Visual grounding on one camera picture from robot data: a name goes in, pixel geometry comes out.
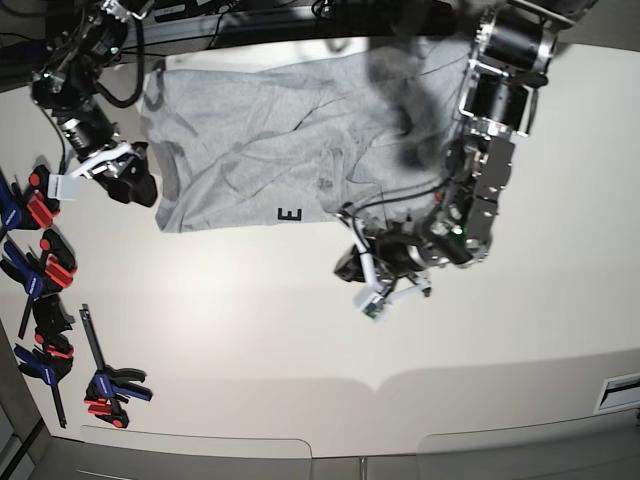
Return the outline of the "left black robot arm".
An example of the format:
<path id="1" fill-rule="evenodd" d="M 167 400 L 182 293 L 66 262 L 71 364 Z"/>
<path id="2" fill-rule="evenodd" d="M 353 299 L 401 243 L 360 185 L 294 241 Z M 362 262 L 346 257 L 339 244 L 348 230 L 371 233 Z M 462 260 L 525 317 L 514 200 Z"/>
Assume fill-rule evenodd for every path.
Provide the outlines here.
<path id="1" fill-rule="evenodd" d="M 442 179 L 421 192 L 346 204 L 337 214 L 354 245 L 334 273 L 362 283 L 353 299 L 358 311 L 379 320 L 403 297 L 430 296 L 430 269 L 486 259 L 511 175 L 512 138 L 530 133 L 559 32 L 591 5 L 506 1 L 483 12 L 458 101 L 461 126 Z"/>

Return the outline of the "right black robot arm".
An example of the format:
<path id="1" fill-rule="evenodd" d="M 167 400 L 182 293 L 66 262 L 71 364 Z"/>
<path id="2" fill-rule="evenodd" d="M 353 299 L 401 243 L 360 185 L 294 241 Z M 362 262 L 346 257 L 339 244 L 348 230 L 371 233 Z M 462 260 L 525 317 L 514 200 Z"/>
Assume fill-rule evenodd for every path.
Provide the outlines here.
<path id="1" fill-rule="evenodd" d="M 123 204 L 151 207 L 158 190 L 149 171 L 145 142 L 120 138 L 116 124 L 108 119 L 95 97 L 126 109 L 141 97 L 145 74 L 145 41 L 142 21 L 152 1 L 91 1 L 83 8 L 81 23 L 65 44 L 54 49 L 34 73 L 31 96 L 48 110 L 55 127 L 70 143 L 79 166 L 61 166 L 47 178 L 46 196 L 71 200 L 80 178 L 96 181 L 109 197 Z M 122 53 L 129 26 L 135 27 L 137 43 L 136 86 L 127 99 L 119 99 L 101 84 L 103 70 Z"/>

